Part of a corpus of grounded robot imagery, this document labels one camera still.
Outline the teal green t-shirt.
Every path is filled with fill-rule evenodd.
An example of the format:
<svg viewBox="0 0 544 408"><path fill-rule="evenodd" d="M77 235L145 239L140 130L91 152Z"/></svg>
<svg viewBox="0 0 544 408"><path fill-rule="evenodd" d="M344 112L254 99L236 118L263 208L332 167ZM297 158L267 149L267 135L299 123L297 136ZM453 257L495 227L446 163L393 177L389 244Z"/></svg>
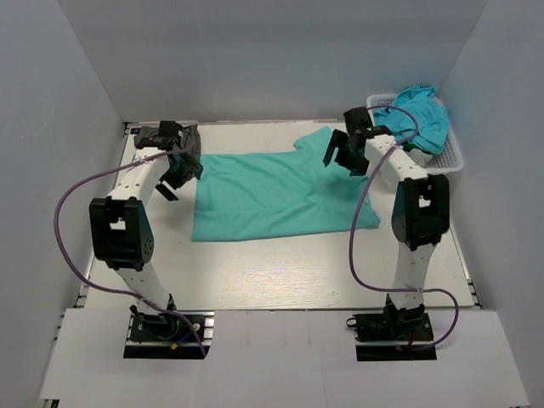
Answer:
<svg viewBox="0 0 544 408"><path fill-rule="evenodd" d="M278 153L208 154L196 185L192 239L234 242L356 229L381 219L361 193L365 177L322 162L330 127Z"/></svg>

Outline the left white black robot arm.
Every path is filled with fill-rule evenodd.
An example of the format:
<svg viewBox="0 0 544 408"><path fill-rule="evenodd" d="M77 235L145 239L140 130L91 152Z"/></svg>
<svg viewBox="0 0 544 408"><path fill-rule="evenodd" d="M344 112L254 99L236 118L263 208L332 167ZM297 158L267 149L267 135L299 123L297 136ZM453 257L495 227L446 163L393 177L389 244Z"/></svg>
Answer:
<svg viewBox="0 0 544 408"><path fill-rule="evenodd" d="M162 339L179 331L173 297L164 288L151 259L155 238L146 206L153 193L176 201L176 190L201 177L201 135L195 124L161 121L133 136L131 166L114 189L89 205L94 256L117 272L138 295L136 311L153 315L150 329Z"/></svg>

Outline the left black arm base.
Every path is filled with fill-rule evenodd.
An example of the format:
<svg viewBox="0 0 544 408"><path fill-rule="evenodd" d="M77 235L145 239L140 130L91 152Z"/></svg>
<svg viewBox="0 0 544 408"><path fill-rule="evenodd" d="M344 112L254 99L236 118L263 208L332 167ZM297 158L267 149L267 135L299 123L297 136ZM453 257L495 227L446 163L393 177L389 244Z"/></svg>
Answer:
<svg viewBox="0 0 544 408"><path fill-rule="evenodd" d="M171 315L140 313L135 305L130 310L125 360L203 360L205 355L194 332L205 353L211 348L215 318L212 311L184 312L185 322Z"/></svg>

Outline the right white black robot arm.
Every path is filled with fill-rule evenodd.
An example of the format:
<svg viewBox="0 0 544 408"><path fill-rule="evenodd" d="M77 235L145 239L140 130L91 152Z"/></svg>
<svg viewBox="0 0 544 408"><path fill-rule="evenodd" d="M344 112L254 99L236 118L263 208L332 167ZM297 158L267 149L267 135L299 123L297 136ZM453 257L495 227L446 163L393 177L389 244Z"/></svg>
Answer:
<svg viewBox="0 0 544 408"><path fill-rule="evenodd" d="M391 226L399 243L393 287L383 318L385 332L401 339L412 332L411 312L424 309L423 293L430 258L450 228L450 187L446 176L432 175L419 166L385 126L374 125L366 107L343 113L346 130L335 130L323 162L335 162L352 175L380 173L396 188Z"/></svg>

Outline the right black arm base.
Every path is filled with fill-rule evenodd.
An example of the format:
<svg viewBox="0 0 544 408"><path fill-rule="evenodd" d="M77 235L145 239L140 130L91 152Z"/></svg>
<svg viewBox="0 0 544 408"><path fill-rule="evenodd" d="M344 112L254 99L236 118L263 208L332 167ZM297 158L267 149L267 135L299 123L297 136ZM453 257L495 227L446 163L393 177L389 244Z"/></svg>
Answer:
<svg viewBox="0 0 544 408"><path fill-rule="evenodd" d="M389 305L380 313L354 314L346 319L346 327L354 331L359 362L437 359L433 328L423 306L405 312Z"/></svg>

